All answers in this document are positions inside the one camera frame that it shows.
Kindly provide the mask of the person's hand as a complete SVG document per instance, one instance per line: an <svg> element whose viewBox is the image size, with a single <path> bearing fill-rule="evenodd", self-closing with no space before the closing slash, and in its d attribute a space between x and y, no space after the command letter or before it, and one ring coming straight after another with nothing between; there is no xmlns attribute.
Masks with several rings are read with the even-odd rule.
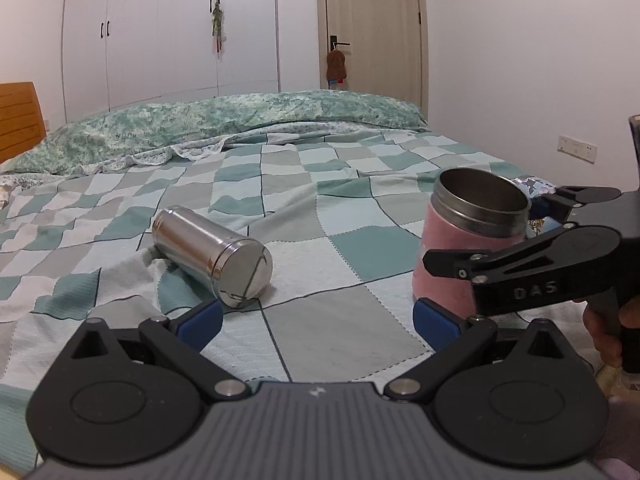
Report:
<svg viewBox="0 0 640 480"><path fill-rule="evenodd" d="M626 328L638 330L640 327L640 306L639 299L634 298L623 306L618 312L620 322ZM623 363L623 346L620 341L606 331L605 322L597 314L591 304L587 304L582 315L586 330L590 333L593 347L598 350L600 357L605 364L614 368L620 368Z"/></svg>

